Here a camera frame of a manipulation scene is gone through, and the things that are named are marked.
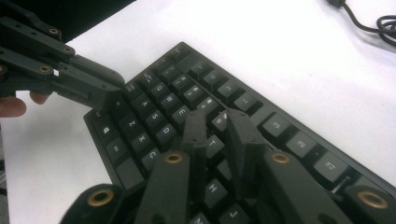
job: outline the white desk surface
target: white desk surface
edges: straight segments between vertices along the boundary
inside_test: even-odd
[[[396,2],[350,0],[363,24]],[[137,1],[69,45],[131,79],[185,41],[396,186],[396,50],[324,0]],[[53,94],[1,119],[11,223],[57,223],[85,189],[109,183],[89,108]]]

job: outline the black cable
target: black cable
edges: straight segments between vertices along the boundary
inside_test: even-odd
[[[376,26],[378,29],[370,28],[362,25],[358,19],[356,19],[352,10],[349,8],[345,0],[327,0],[330,5],[334,7],[343,7],[353,23],[361,30],[378,34],[379,37],[386,43],[396,47],[396,16],[383,16],[378,18]]]

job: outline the keyboard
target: keyboard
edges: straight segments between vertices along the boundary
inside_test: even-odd
[[[191,204],[190,223],[257,221],[257,200],[235,199],[225,160],[229,108],[248,114],[270,148],[297,158],[335,197],[348,186],[396,197],[392,185],[183,42],[128,81],[114,104],[109,112],[90,111],[84,120],[113,184],[127,195],[143,192],[156,158],[182,136],[187,114],[205,111],[205,199]]]

